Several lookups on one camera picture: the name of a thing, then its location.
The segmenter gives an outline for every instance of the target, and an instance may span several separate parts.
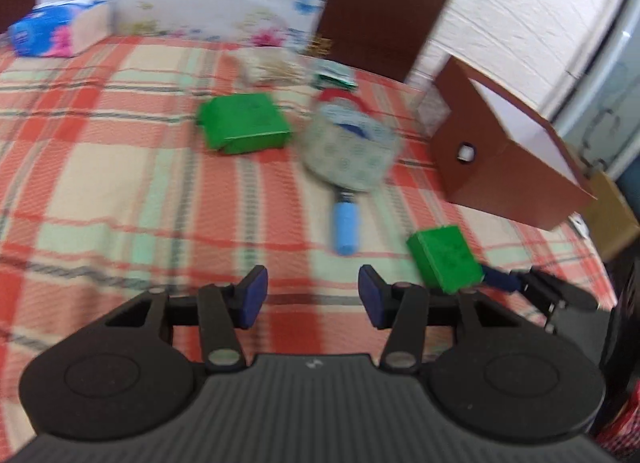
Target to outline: magnifying glass handle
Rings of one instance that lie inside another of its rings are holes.
[[[358,251],[360,212],[354,193],[336,187],[334,204],[334,250],[338,255],[353,255]]]

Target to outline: cardboard box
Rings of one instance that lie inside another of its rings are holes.
[[[551,125],[509,91],[454,57],[433,88],[447,115],[431,154],[449,201],[544,230],[593,201]]]
[[[640,224],[618,187],[603,172],[590,179],[597,201],[582,212],[589,234],[605,263],[640,236]]]

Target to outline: roll of tape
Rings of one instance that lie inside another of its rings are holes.
[[[396,133],[371,118],[354,94],[325,90],[302,136],[302,160],[339,187],[369,191],[384,179],[400,150]]]

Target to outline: blue handle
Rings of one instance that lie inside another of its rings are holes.
[[[353,255],[358,251],[359,220],[357,203],[334,205],[334,250],[339,255]]]
[[[480,265],[480,267],[484,273],[483,282],[485,284],[507,293],[515,293],[522,288],[522,283],[516,276],[490,266]]]

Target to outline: red plaid fabric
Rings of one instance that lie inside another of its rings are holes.
[[[618,417],[602,430],[596,441],[620,461],[640,450],[640,382]]]
[[[360,265],[419,282],[404,244],[415,230],[458,224],[478,259],[543,265],[614,294],[593,246],[568,226],[552,233],[444,201],[428,144],[408,107],[415,91],[358,72],[359,95],[394,126],[404,149],[386,183],[359,198],[361,251],[330,242],[333,191],[305,171],[296,144],[244,156],[206,150],[197,105],[241,90],[231,45],[115,37],[72,59],[0,50],[0,459],[31,435],[17,383],[40,351],[136,293],[188,293],[267,266],[269,296],[241,333],[249,355],[380,353],[356,290]],[[314,91],[272,91],[295,128]],[[487,289],[532,319],[519,296]],[[196,359],[196,332],[176,345]],[[450,345],[428,332],[426,351]]]

